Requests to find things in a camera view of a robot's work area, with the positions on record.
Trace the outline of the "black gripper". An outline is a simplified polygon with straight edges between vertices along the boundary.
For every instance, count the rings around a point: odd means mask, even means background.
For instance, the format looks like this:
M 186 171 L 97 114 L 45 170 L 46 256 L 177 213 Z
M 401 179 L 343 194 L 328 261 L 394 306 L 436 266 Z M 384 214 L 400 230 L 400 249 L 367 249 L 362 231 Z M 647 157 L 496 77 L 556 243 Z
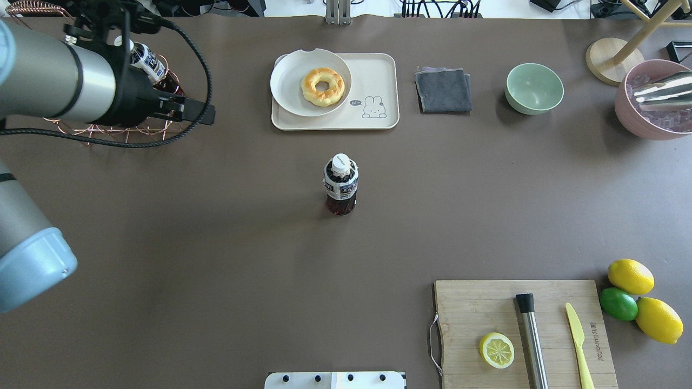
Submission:
M 116 76 L 116 95 L 114 95 L 111 107 L 106 114 L 98 119 L 100 125 L 119 126 L 128 128 L 136 126 L 153 113 L 161 113 L 156 108 L 157 99 L 159 106 L 184 106 L 187 98 L 175 93 L 159 91 L 149 81 L 147 75 L 138 68 L 131 66 L 130 54 L 129 68 L 126 71 L 122 67 L 114 70 Z M 215 122 L 215 106 L 209 104 L 203 113 L 202 104 L 186 104 L 181 114 L 181 120 L 193 122 L 198 120 L 203 125 L 213 125 Z

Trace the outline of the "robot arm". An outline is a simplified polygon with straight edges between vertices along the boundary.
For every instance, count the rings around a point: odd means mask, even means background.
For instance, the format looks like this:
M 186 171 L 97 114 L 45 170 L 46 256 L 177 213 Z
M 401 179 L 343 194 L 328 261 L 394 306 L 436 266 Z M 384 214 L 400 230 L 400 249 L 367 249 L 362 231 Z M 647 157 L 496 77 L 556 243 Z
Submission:
M 104 38 L 69 44 L 2 22 L 2 119 L 12 115 L 130 128 L 145 119 L 214 123 L 200 102 L 158 90 L 130 49 Z M 62 232 L 2 164 L 2 312 L 10 312 L 77 269 Z

